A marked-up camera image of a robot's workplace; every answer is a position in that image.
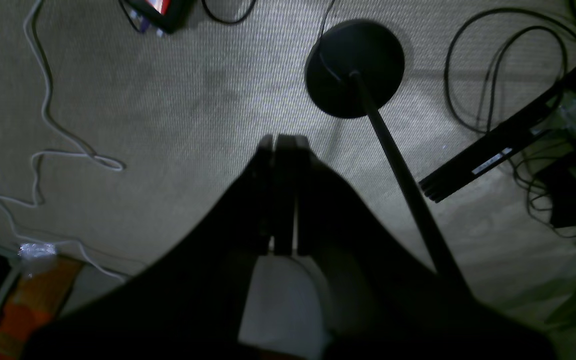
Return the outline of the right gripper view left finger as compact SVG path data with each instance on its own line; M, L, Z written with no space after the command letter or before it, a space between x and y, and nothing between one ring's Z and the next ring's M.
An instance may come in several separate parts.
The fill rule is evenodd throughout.
M273 137L164 257L99 300L36 330L23 360L261 360L240 342L252 274L271 239Z

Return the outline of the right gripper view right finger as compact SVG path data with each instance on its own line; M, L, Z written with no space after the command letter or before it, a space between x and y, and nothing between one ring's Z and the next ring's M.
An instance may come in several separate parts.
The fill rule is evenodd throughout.
M274 254L324 285L330 360L554 360L551 340L480 303L461 273L432 271L320 161L305 136L273 148Z

